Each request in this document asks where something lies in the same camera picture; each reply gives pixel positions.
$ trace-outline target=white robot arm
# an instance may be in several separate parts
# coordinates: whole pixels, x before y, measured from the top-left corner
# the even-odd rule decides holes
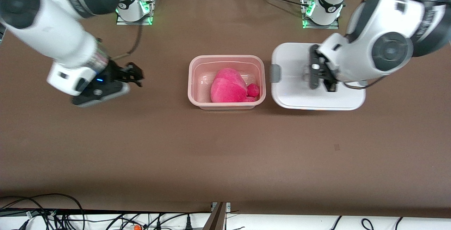
[[[338,81],[387,76],[411,57],[448,44],[450,30],[450,0],[365,0],[354,11],[345,36],[332,34],[311,50],[310,87],[317,88],[321,78],[334,92]]]
[[[72,102],[75,105],[86,106],[128,92],[126,82],[140,85],[142,71],[132,63],[127,68],[119,68],[109,59],[98,40],[84,31],[78,20],[111,13],[117,8],[122,19],[138,21],[146,14],[142,2],[0,0],[0,22],[30,47],[53,58],[47,82],[74,95]]]

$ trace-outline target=pink ball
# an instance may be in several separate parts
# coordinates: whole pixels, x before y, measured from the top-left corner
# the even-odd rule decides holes
[[[260,88],[256,84],[248,85],[248,96],[257,97],[260,94]]]

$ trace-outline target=pink plush toy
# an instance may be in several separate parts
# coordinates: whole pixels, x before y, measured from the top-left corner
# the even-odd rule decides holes
[[[216,74],[210,92],[212,102],[254,102],[260,88],[256,84],[246,87],[238,71],[225,68]]]

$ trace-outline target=pink container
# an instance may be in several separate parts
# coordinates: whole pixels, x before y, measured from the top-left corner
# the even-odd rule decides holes
[[[211,102],[211,84],[219,70],[232,68],[241,74],[246,85],[257,84],[260,95],[255,102]],[[265,68],[260,58],[252,55],[208,55],[198,56],[190,63],[188,75],[188,98],[203,110],[249,110],[266,97]]]

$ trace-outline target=brown tabletop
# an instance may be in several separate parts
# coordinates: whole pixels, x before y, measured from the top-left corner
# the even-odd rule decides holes
[[[345,0],[346,23],[360,0]],[[137,26],[82,22],[111,56]],[[158,0],[133,61],[142,88],[90,108],[45,81],[50,58],[12,34],[0,45],[2,194],[63,192],[86,209],[451,217],[451,46],[414,58],[355,111],[203,111],[187,98],[198,55],[256,55],[268,78],[285,42],[320,43],[279,0]],[[48,207],[74,207],[60,199]]]

